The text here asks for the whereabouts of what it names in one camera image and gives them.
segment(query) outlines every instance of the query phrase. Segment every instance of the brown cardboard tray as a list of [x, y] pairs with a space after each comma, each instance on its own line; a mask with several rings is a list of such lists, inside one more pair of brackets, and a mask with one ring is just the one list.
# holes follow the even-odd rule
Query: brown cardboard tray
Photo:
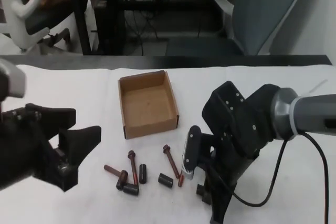
[[126, 139], [177, 128], [179, 114], [167, 72], [123, 77], [118, 85]]

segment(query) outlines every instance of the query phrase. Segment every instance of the bolt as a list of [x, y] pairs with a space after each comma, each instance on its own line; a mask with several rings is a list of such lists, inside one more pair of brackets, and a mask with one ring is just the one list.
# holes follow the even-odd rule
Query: bolt
[[170, 147], [167, 144], [163, 147], [163, 153], [167, 154], [167, 157], [169, 159], [169, 163], [171, 164], [171, 166], [173, 168], [175, 177], [177, 179], [179, 179], [180, 178], [180, 174], [178, 173], [178, 170], [177, 170], [177, 167], [176, 167], [175, 162], [173, 160], [172, 154], [170, 153]]
[[122, 190], [124, 188], [124, 185], [127, 183], [127, 177], [128, 177], [128, 172], [126, 172], [125, 170], [122, 170], [121, 172], [112, 168], [109, 165], [104, 165], [104, 169], [110, 173], [112, 173], [113, 175], [116, 175], [117, 177], [119, 177], [116, 188], [118, 190]]
[[131, 160], [134, 185], [138, 186], [138, 175], [136, 173], [137, 167], [135, 166], [135, 152], [133, 150], [128, 152], [128, 158]]
[[112, 173], [113, 175], [116, 175], [117, 177], [120, 177], [121, 172], [112, 168], [109, 165], [104, 165], [104, 169], [108, 171], [109, 173]]
[[178, 181], [178, 187], [182, 187], [183, 185], [183, 180], [184, 180], [184, 176], [182, 175], [182, 172], [180, 174], [180, 178], [179, 178], [179, 181]]

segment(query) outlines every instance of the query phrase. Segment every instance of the white table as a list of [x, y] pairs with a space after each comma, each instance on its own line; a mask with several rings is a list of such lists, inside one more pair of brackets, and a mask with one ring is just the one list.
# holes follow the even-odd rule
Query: white table
[[[182, 188], [175, 179], [172, 189], [160, 185], [159, 173], [170, 177], [173, 171], [163, 154], [164, 144], [171, 146], [180, 166], [186, 133], [196, 124], [210, 133], [202, 119], [202, 108], [211, 92], [231, 80], [240, 92], [249, 96], [265, 83], [294, 88], [306, 93], [327, 79], [313, 95], [336, 93], [336, 69], [312, 67], [228, 67], [204, 69], [169, 69], [168, 74], [180, 112], [178, 129], [141, 138], [125, 140], [117, 80], [146, 70], [51, 71], [21, 66], [27, 74], [24, 99], [7, 99], [4, 109], [14, 109], [32, 102], [54, 108], [77, 110], [75, 129], [100, 125], [102, 141], [79, 168], [79, 184], [63, 193], [59, 188], [28, 178], [0, 191], [0, 222], [19, 223], [209, 223], [211, 207], [196, 195], [197, 183], [204, 182], [199, 168], [193, 180]], [[330, 174], [330, 223], [336, 222], [336, 139], [315, 135], [323, 148]], [[57, 145], [57, 138], [51, 140]], [[235, 192], [241, 198], [262, 201], [269, 188], [282, 142], [273, 141], [238, 181]], [[104, 164], [126, 169], [131, 178], [128, 151], [136, 152], [137, 167], [147, 164], [148, 182], [140, 185], [138, 197], [116, 189], [115, 176], [103, 170]], [[225, 223], [322, 223], [324, 214], [323, 167], [313, 145], [296, 137], [285, 150], [273, 195], [267, 205], [250, 208], [232, 198]]]

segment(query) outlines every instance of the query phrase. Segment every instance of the copper bolt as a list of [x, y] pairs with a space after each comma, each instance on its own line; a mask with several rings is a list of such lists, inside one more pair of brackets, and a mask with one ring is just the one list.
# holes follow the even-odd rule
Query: copper bolt
[[112, 168], [111, 166], [104, 165], [104, 169], [106, 171], [108, 171], [109, 173], [112, 173], [112, 174], [116, 175], [117, 177], [120, 177], [121, 172], [118, 171], [118, 170], [116, 170], [116, 169], [114, 169], [114, 168]]
[[175, 162], [174, 162], [174, 160], [173, 160], [172, 154], [170, 154], [170, 147], [169, 147], [167, 144], [163, 147], [163, 153], [164, 153], [164, 154], [167, 154], [167, 157], [168, 157], [168, 159], [169, 159], [169, 162], [170, 162], [170, 164], [171, 164], [171, 166], [172, 166], [172, 168], [173, 168], [175, 177], [176, 177], [177, 179], [179, 179], [179, 178], [180, 178], [180, 174], [178, 173], [178, 170], [177, 170], [177, 167], [176, 167]]
[[135, 152], [133, 150], [128, 152], [128, 158], [131, 160], [134, 185], [138, 186], [138, 175], [136, 173], [137, 167], [135, 166]]
[[180, 179], [179, 179], [179, 181], [178, 181], [178, 187], [182, 187], [182, 185], [183, 185], [183, 180], [184, 180], [184, 176], [182, 175], [182, 172], [181, 172], [181, 174], [180, 174]]

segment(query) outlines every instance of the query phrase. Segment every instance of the bolt head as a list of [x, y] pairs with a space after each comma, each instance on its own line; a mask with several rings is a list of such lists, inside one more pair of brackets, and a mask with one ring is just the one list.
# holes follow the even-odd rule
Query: bolt head
[[170, 150], [170, 147], [169, 147], [169, 145], [166, 144], [166, 145], [163, 147], [163, 153], [166, 154], [169, 150]]
[[135, 157], [135, 152], [134, 152], [134, 150], [130, 150], [130, 151], [128, 152], [128, 158], [130, 159], [130, 158], [132, 158], [132, 157]]

